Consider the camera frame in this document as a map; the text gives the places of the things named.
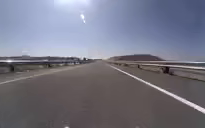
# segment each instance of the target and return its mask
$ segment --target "road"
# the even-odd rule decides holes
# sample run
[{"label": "road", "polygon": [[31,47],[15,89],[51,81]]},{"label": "road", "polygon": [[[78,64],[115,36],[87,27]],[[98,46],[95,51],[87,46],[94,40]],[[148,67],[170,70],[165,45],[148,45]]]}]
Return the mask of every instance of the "road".
[{"label": "road", "polygon": [[205,82],[102,61],[0,79],[0,128],[65,126],[205,128]]}]

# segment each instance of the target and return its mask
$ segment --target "road marking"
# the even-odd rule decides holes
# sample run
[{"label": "road marking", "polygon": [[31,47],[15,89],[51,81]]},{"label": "road marking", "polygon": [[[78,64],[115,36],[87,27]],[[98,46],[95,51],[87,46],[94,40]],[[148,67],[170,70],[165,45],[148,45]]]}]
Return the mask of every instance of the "road marking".
[{"label": "road marking", "polygon": [[182,103],[184,103],[184,104],[186,104],[186,105],[188,105],[188,106],[190,106],[190,107],[192,107],[192,108],[194,108],[196,110],[198,110],[199,112],[202,112],[203,114],[205,114],[205,108],[203,108],[201,106],[198,106],[195,103],[192,103],[192,102],[190,102],[190,101],[188,101],[188,100],[186,100],[186,99],[184,99],[184,98],[182,98],[180,96],[177,96],[177,95],[175,95],[175,94],[173,94],[171,92],[168,92],[168,91],[166,91],[166,90],[164,90],[164,89],[162,89],[162,88],[160,88],[160,87],[158,87],[158,86],[156,86],[154,84],[151,84],[151,83],[149,83],[149,82],[147,82],[145,80],[142,80],[142,79],[140,79],[140,78],[138,78],[138,77],[136,77],[136,76],[134,76],[132,74],[129,74],[129,73],[125,72],[125,71],[122,71],[119,68],[116,68],[116,67],[111,66],[111,65],[108,65],[108,66],[110,66],[111,68],[113,68],[113,69],[115,69],[115,70],[117,70],[119,72],[122,72],[125,75],[128,75],[128,76],[134,78],[135,80],[138,80],[138,81],[140,81],[140,82],[142,82],[142,83],[144,83],[144,84],[146,84],[146,85],[148,85],[148,86],[150,86],[150,87],[152,87],[152,88],[154,88],[154,89],[156,89],[156,90],[158,90],[158,91],[160,91],[160,92],[162,92],[162,93],[164,93],[164,94],[166,94],[166,95],[168,95],[168,96],[170,96],[170,97],[172,97],[172,98],[174,98],[174,99],[176,99],[176,100],[178,100],[178,101],[180,101],[180,102],[182,102]]},{"label": "road marking", "polygon": [[62,71],[67,71],[67,70],[75,69],[75,68],[78,68],[78,67],[80,67],[80,66],[69,67],[69,68],[65,68],[63,70],[49,71],[49,72],[46,72],[46,73],[41,73],[41,74],[27,76],[27,77],[20,77],[20,78],[17,78],[17,79],[7,80],[7,81],[4,81],[4,82],[0,82],[0,85],[7,84],[7,83],[12,83],[12,82],[15,82],[15,81],[20,81],[20,80],[25,80],[25,79],[31,79],[31,78],[38,77],[38,76],[54,74],[54,73],[58,73],[58,72],[62,72]]}]

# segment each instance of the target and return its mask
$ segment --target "metal guardrail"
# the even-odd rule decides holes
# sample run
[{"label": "metal guardrail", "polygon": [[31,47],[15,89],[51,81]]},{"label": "metal guardrail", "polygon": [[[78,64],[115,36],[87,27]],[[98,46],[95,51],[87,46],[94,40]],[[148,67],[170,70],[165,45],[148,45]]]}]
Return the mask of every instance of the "metal guardrail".
[{"label": "metal guardrail", "polygon": [[170,68],[205,71],[205,62],[193,62],[193,61],[108,61],[108,62],[113,64],[137,65],[138,68],[140,68],[140,66],[161,67],[163,73],[169,73]]},{"label": "metal guardrail", "polygon": [[9,67],[11,72],[15,71],[17,65],[45,65],[52,67],[53,64],[82,64],[87,63],[87,60],[0,60],[0,66]]}]

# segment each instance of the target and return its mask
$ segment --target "distant hill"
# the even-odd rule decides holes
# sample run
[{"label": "distant hill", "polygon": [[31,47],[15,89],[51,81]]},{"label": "distant hill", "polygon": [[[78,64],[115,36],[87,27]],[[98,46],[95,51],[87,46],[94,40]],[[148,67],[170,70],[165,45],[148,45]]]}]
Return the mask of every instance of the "distant hill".
[{"label": "distant hill", "polygon": [[150,54],[136,54],[136,55],[125,55],[125,56],[115,56],[109,58],[113,61],[162,61],[163,59]]}]

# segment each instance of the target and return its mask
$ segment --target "sky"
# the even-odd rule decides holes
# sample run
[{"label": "sky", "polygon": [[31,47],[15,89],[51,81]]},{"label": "sky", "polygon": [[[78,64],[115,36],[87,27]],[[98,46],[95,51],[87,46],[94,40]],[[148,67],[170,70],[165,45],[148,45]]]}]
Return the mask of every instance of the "sky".
[{"label": "sky", "polygon": [[205,0],[0,0],[0,56],[205,60]]}]

